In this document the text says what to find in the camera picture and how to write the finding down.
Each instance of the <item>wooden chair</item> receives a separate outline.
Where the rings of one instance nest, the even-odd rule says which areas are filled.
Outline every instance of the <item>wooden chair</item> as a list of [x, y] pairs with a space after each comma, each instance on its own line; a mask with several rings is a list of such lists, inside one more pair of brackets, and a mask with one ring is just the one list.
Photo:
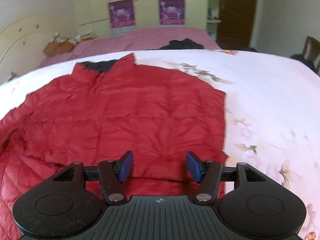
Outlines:
[[302, 54], [306, 60], [311, 60], [315, 64], [316, 73], [319, 75], [320, 59], [316, 62], [320, 55], [320, 41], [308, 36], [304, 44]]

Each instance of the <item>metal screw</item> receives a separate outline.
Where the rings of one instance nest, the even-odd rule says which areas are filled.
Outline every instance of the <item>metal screw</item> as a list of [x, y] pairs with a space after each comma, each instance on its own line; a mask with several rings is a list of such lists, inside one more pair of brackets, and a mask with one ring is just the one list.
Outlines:
[[124, 196], [122, 194], [118, 194], [118, 193], [115, 193], [115, 194], [111, 194], [108, 199], [110, 199], [111, 201], [114, 201], [114, 202], [118, 202], [118, 201], [121, 201], [124, 199]]
[[196, 198], [197, 200], [203, 201], [203, 202], [206, 202], [212, 199], [212, 197], [209, 194], [205, 194], [205, 193], [197, 195]]

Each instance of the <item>pink bed sheet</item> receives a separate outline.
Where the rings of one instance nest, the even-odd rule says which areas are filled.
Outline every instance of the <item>pink bed sheet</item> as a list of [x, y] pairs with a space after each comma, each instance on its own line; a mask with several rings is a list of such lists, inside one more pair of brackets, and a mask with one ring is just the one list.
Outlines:
[[218, 44], [204, 30], [186, 27], [151, 28], [133, 31], [121, 37], [82, 41], [72, 52], [47, 57], [37, 68], [118, 51], [159, 49], [168, 45], [171, 40], [182, 41], [186, 38], [202, 44], [205, 49], [220, 49]]

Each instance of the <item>cream headboard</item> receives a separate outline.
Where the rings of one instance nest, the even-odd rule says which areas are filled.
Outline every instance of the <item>cream headboard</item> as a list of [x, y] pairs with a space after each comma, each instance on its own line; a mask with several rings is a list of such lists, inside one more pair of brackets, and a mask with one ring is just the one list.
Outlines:
[[20, 19], [0, 31], [0, 85], [34, 70], [45, 58], [43, 50], [56, 32], [48, 16]]

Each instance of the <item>shelf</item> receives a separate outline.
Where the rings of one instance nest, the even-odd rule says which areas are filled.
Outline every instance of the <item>shelf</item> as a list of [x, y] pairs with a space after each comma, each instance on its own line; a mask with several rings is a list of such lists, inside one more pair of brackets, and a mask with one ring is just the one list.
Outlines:
[[220, 23], [220, 20], [206, 20], [208, 23]]

